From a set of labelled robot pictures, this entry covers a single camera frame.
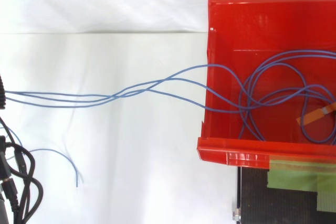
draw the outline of coiled black cable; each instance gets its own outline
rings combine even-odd
[[[6,105],[6,95],[4,84],[2,83],[2,79],[0,76],[0,110],[4,110]]]

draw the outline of black connector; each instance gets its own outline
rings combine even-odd
[[[14,156],[15,156],[17,167],[19,168],[19,172],[24,175],[27,175],[27,165],[26,165],[26,161],[23,157],[22,152],[15,150]]]
[[[6,152],[6,137],[0,136],[0,152]]]
[[[0,152],[0,180],[5,180],[11,177],[9,165],[7,163],[5,153]]]
[[[19,211],[17,189],[14,180],[11,178],[12,173],[10,171],[11,169],[7,163],[5,153],[0,152],[0,180],[2,180],[1,186],[6,198],[11,204],[12,212],[17,213]]]
[[[11,203],[12,201],[17,200],[17,189],[12,178],[8,178],[1,183],[2,189],[6,196]]]

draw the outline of cable bundle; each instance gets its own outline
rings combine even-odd
[[[213,112],[219,112],[219,113],[238,113],[240,114],[240,117],[243,121],[243,126],[241,128],[241,132],[238,136],[238,138],[241,138],[243,131],[245,129],[249,130],[253,136],[255,136],[256,139],[259,139],[261,141],[265,141],[266,139],[263,137],[263,135],[260,133],[260,130],[258,129],[258,126],[256,125],[256,123],[253,120],[253,117],[251,115],[251,110],[255,110],[258,109],[262,106],[277,106],[279,104],[282,104],[284,102],[289,101],[290,99],[294,98],[294,97],[304,97],[304,105],[302,108],[302,117],[301,119],[303,119],[303,116],[306,113],[306,108],[307,108],[307,104],[308,104],[308,99],[309,98],[315,98],[315,99],[319,99],[323,102],[326,103],[333,103],[335,102],[335,98],[333,96],[333,94],[324,86],[319,85],[319,84],[310,84],[308,85],[304,76],[300,73],[300,71],[298,69],[296,69],[295,67],[293,67],[292,65],[286,63],[286,61],[291,60],[291,59],[304,59],[304,58],[317,58],[317,59],[336,59],[336,53],[334,52],[329,52],[329,51],[322,51],[322,50],[294,50],[294,51],[288,51],[288,52],[283,52],[277,55],[274,55],[272,57],[270,57],[269,59],[265,60],[261,65],[259,65],[259,67],[256,68],[256,70],[244,81],[244,83],[242,83],[239,78],[237,77],[237,75],[229,68],[227,68],[226,66],[223,65],[218,65],[218,64],[208,64],[208,65],[200,65],[200,66],[195,66],[195,67],[190,67],[187,69],[184,69],[182,71],[179,71],[165,79],[161,79],[161,80],[155,80],[155,81],[149,81],[149,82],[145,82],[145,83],[140,83],[140,84],[136,84],[133,86],[130,86],[128,88],[125,88],[113,95],[104,95],[104,94],[65,94],[65,93],[51,93],[51,92],[30,92],[30,91],[6,91],[6,93],[8,94],[14,94],[14,95],[19,95],[21,97],[30,97],[30,98],[34,98],[37,100],[47,100],[47,101],[56,101],[56,102],[62,102],[65,105],[45,105],[45,104],[40,104],[40,103],[32,103],[32,102],[26,102],[26,101],[22,101],[22,100],[17,100],[17,99],[13,99],[10,97],[7,97],[8,100],[10,101],[15,101],[15,102],[19,102],[19,103],[23,103],[23,104],[28,104],[28,105],[34,105],[34,106],[39,106],[39,107],[44,107],[44,108],[90,108],[90,107],[94,107],[94,106],[100,106],[109,102],[112,102],[114,100],[117,100],[119,98],[127,98],[127,97],[132,97],[134,95],[138,95],[141,94],[143,92],[153,92],[153,93],[158,93],[158,94],[162,94],[162,95],[168,95],[170,97],[174,97],[177,99],[181,99],[183,101],[187,101],[190,102],[192,104],[195,104],[197,106],[200,106],[206,110],[210,110]],[[292,71],[294,71],[302,80],[302,87],[288,87],[286,89],[281,89],[281,90],[277,90],[275,92],[269,93],[266,96],[264,96],[263,98],[261,98],[260,100],[255,100],[253,98],[253,93],[255,90],[255,86],[256,83],[258,82],[258,79],[260,78],[260,76],[267,70],[270,69],[274,66],[283,66],[286,68],[291,69]],[[215,92],[214,90],[210,89],[209,87],[192,81],[192,80],[187,80],[187,79],[183,79],[183,78],[177,78],[176,76],[193,70],[193,69],[197,69],[197,68],[222,68],[226,71],[228,71],[238,82],[238,84],[240,85],[240,94],[239,94],[239,99],[238,99],[238,103],[234,103],[230,100],[228,100],[227,98],[221,96],[220,94],[218,94],[217,92]],[[209,108],[206,107],[202,104],[199,104],[195,101],[192,101],[190,99],[184,98],[184,97],[179,97],[178,95],[174,95],[174,94],[170,94],[170,93],[165,93],[165,92],[161,92],[161,91],[157,91],[154,90],[153,88],[155,88],[156,86],[158,86],[159,84],[162,84],[166,81],[184,81],[184,82],[188,82],[191,84],[195,84],[198,86],[201,86],[203,88],[205,88],[207,91],[211,92],[212,94],[214,94],[215,96],[219,97],[220,99],[223,100],[223,102],[227,102],[230,105],[234,106],[237,108],[237,110],[220,110],[220,109],[216,109],[216,108]],[[131,90],[137,87],[141,87],[141,86],[148,86],[147,88],[143,88],[143,89],[137,89],[137,90]],[[316,90],[313,89],[318,89],[321,90],[323,92],[325,92],[328,96],[326,97],[325,95],[323,95],[321,92],[318,92]],[[286,95],[281,95],[281,93],[284,92],[291,92],[291,94],[286,94]],[[243,95],[246,96],[247,98],[247,105],[243,106],[242,105],[242,97]],[[57,97],[72,97],[72,98],[76,98],[76,99],[82,99],[82,98],[95,98],[94,100],[67,100],[67,99],[60,99]],[[84,104],[84,105],[66,105],[68,103],[73,103],[73,104]],[[332,130],[332,132],[330,133],[330,135],[325,138],[324,140],[321,141],[317,141],[312,139],[305,131],[305,127],[301,122],[301,129],[302,132],[304,134],[304,136],[311,142],[313,143],[325,143],[329,140],[332,140],[332,144],[336,143],[336,123],[335,126]]]
[[[1,147],[0,147],[0,170],[1,170],[1,180],[2,180],[2,188],[6,195],[6,198],[11,203],[12,212],[14,214],[14,224],[25,224],[27,221],[32,217],[32,215],[36,212],[37,208],[42,202],[43,198],[43,188],[41,183],[33,178],[34,170],[35,170],[35,159],[32,154],[27,151],[22,146],[15,144],[14,138],[6,126],[5,122],[0,118],[0,123],[4,127],[5,131],[7,132],[11,143],[5,142],[5,137],[1,140]],[[7,161],[3,158],[6,149],[12,147],[14,148],[14,156],[16,159],[16,163],[18,166],[18,170],[13,169],[7,164]],[[27,165],[23,155],[26,155],[30,161],[30,168],[27,172]],[[18,202],[17,199],[17,190],[14,184],[11,175],[15,175],[19,178],[22,178],[24,181],[24,189],[22,191],[21,199]],[[35,204],[31,209],[30,207],[30,184],[33,183],[38,189],[38,196],[36,199]]]

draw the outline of orange tape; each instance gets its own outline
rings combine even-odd
[[[328,106],[325,106],[324,108],[314,110],[312,112],[307,113],[303,116],[303,125],[307,125],[309,123],[312,123],[318,119],[323,118],[325,115],[336,111],[336,102],[329,104]],[[296,121],[299,125],[301,125],[301,117],[296,118]]]

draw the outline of tangled blue cable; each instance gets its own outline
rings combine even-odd
[[[245,80],[244,83],[242,83],[239,80],[239,78],[237,77],[237,75],[231,69],[227,68],[226,66],[218,65],[218,64],[207,64],[207,65],[199,65],[199,66],[190,67],[190,68],[181,70],[181,71],[179,71],[175,74],[172,74],[171,76],[169,76],[165,79],[136,84],[136,85],[130,86],[128,88],[125,88],[125,89],[123,89],[123,90],[121,90],[121,91],[119,91],[119,92],[117,92],[113,95],[66,94],[66,93],[30,92],[30,91],[6,91],[6,93],[7,94],[19,95],[19,96],[22,96],[22,97],[42,99],[42,100],[47,100],[47,101],[83,104],[83,105],[44,105],[44,104],[26,102],[26,101],[17,100],[17,99],[7,97],[7,99],[10,100],[10,101],[23,103],[23,104],[28,104],[28,105],[33,105],[33,106],[39,106],[39,107],[43,107],[43,108],[70,108],[70,109],[75,109],[75,108],[90,108],[90,107],[94,107],[94,106],[100,106],[100,105],[112,102],[112,101],[114,101],[116,99],[119,99],[119,98],[132,97],[134,95],[138,95],[138,94],[141,94],[143,92],[153,92],[153,93],[168,95],[170,97],[181,99],[183,101],[190,102],[194,105],[200,106],[201,108],[204,108],[206,110],[210,110],[210,111],[213,111],[213,112],[238,113],[238,114],[240,114],[240,117],[243,121],[243,125],[242,125],[242,128],[241,128],[241,131],[240,131],[240,134],[239,134],[238,138],[241,138],[241,136],[244,132],[244,129],[248,129],[256,139],[261,140],[261,141],[265,141],[266,139],[263,137],[262,133],[260,132],[259,128],[257,127],[257,125],[256,125],[256,123],[255,123],[255,121],[252,117],[251,110],[260,108],[261,106],[279,105],[279,104],[282,104],[282,103],[284,103],[284,102],[286,102],[286,101],[288,101],[288,100],[290,100],[294,97],[302,96],[302,97],[304,97],[304,104],[303,104],[302,113],[301,113],[301,129],[302,129],[302,132],[303,132],[304,136],[309,141],[311,141],[313,143],[326,143],[327,141],[332,139],[331,143],[334,145],[336,143],[336,121],[335,121],[335,125],[334,125],[334,128],[333,128],[332,132],[324,140],[317,141],[315,139],[312,139],[305,131],[305,127],[303,126],[303,116],[306,113],[308,99],[309,98],[316,98],[316,99],[324,101],[328,104],[333,103],[336,100],[335,100],[333,94],[326,87],[324,87],[320,84],[309,84],[308,85],[304,76],[302,75],[302,73],[298,69],[296,69],[295,67],[291,66],[290,64],[284,62],[284,61],[287,61],[287,60],[299,59],[299,58],[325,58],[325,59],[335,60],[336,59],[336,53],[329,52],[329,51],[323,51],[323,50],[293,50],[293,51],[282,52],[280,54],[277,54],[277,55],[274,55],[274,56],[268,58],[262,64],[260,64],[255,69],[255,71]],[[302,81],[302,87],[290,87],[290,88],[286,88],[286,89],[280,89],[280,90],[277,90],[277,91],[274,91],[272,93],[267,94],[266,96],[264,96],[260,100],[255,100],[253,98],[253,94],[254,94],[255,86],[258,82],[258,79],[260,78],[260,76],[265,71],[267,71],[268,69],[270,69],[274,66],[283,66],[283,67],[289,68],[292,71],[294,71],[300,77],[300,79]],[[178,76],[178,75],[180,75],[184,72],[193,70],[193,69],[212,68],[212,67],[222,68],[222,69],[228,71],[236,79],[236,81],[238,82],[238,84],[240,86],[238,103],[234,103],[234,102],[228,100],[227,98],[221,96],[220,94],[218,94],[214,90],[210,89],[209,87],[207,87],[207,86],[205,86],[201,83],[198,83],[198,82],[195,82],[195,81],[192,81],[192,80],[188,80],[188,79],[176,78],[176,76]],[[153,90],[154,87],[158,86],[159,84],[162,84],[165,81],[184,81],[184,82],[188,82],[188,83],[191,83],[191,84],[198,85],[202,88],[205,88],[206,90],[208,90],[209,92],[211,92],[215,96],[219,97],[224,102],[227,102],[228,104],[236,107],[237,110],[220,110],[220,109],[216,109],[216,108],[209,108],[207,106],[199,104],[199,103],[197,103],[195,101],[192,101],[190,99],[180,97],[178,95]],[[134,88],[137,88],[137,87],[140,87],[140,86],[146,86],[146,85],[150,85],[150,86],[147,87],[147,88],[143,88],[143,89],[131,90],[131,89],[134,89]],[[326,97],[325,95],[323,95],[322,93],[320,93],[316,90],[312,90],[313,88],[320,89],[320,90],[324,91],[328,95],[328,97]],[[280,95],[280,96],[276,96],[275,98],[272,98],[273,96],[284,93],[284,92],[287,92],[287,93],[292,92],[292,93],[291,94],[286,94],[286,95]],[[246,106],[242,105],[243,94],[246,96],[246,99],[247,99]],[[76,98],[76,99],[78,99],[78,98],[94,98],[94,100],[66,100],[66,99],[57,99],[57,98],[46,97],[46,96],[72,97],[72,98]]]
[[[18,140],[18,142],[20,143],[20,145],[22,146],[22,142],[19,139],[19,137],[16,135],[16,133],[14,131],[12,131],[10,128],[8,128],[10,130],[10,132],[16,137],[16,139]],[[35,149],[35,150],[31,150],[29,152],[37,152],[37,151],[48,151],[48,152],[55,152],[59,155],[61,155],[62,157],[66,158],[68,162],[70,162],[70,164],[73,166],[75,173],[76,173],[76,187],[78,187],[78,170],[75,166],[75,164],[73,163],[73,161],[71,159],[69,159],[66,155],[64,155],[63,153],[56,151],[54,149],[49,149],[49,148],[39,148],[39,149]]]

